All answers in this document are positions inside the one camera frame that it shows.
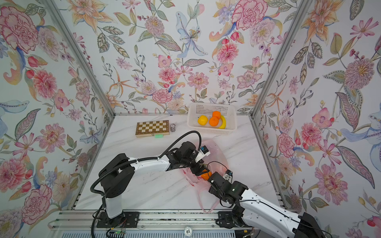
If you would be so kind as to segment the orange fruit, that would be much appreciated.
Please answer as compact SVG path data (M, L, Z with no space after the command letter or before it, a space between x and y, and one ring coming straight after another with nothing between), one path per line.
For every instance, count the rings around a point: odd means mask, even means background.
M221 119L221 113L220 113L219 111L214 111L214 112L212 113L212 116L213 116L214 118L217 118L218 120Z
M204 179L205 181L209 180L209 178L212 176L212 172L211 171L207 171L207 170L203 170L203 172L201 173L200 177L202 179Z
M219 124L219 120L218 120L217 118L211 117L211 118L209 119L209 124L210 124L210 126L212 126L212 127L216 127L216 126L218 126L218 124Z

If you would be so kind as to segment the pink plastic bag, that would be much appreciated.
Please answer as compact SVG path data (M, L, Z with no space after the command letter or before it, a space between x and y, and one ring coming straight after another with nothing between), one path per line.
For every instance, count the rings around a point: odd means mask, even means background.
M205 164L208 166L209 172L204 172L200 176L194 175L189 168L182 169L182 173L186 180L196 191L196 198L199 208L204 213L211 213L219 204L216 196L209 193L210 183L208 179L213 173L218 172L224 176L225 172L229 169L228 161L213 139L203 142L210 152L210 155L203 158Z

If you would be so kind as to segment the yellow lemon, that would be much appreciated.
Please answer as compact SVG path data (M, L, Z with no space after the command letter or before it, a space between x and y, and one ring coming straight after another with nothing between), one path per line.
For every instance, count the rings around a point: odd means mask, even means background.
M207 116L204 116L204 115L201 115L198 120L197 120L198 124L201 125L201 126L205 126L207 123L208 123L208 117Z

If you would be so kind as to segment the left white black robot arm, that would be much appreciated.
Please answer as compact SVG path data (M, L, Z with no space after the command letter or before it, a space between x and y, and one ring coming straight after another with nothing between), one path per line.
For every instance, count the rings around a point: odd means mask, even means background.
M108 219L115 219L123 213L122 194L133 176L151 172L166 172L189 168L196 176L208 173L203 158L210 155L206 146L196 148L189 141L180 148L166 150L156 157L128 158L117 155L99 173L99 178L91 185L92 193L102 197L102 208Z

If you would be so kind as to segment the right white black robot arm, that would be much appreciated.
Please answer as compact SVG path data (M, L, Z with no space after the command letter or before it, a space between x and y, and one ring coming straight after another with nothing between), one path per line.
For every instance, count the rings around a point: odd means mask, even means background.
M275 238L324 238L314 217L299 215L262 198L241 182L233 183L215 172L208 178L209 193L229 204L237 227L254 227Z

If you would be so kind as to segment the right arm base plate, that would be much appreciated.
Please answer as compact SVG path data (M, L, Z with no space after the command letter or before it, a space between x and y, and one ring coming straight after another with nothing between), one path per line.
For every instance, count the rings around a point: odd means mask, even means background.
M242 211L219 211L215 223L220 228L226 229L250 227L244 223Z

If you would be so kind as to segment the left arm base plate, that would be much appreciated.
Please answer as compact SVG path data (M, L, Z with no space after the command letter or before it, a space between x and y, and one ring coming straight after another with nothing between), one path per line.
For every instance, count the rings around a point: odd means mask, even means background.
M139 212L123 212L111 219L106 212L101 212L96 228L137 228L139 216Z

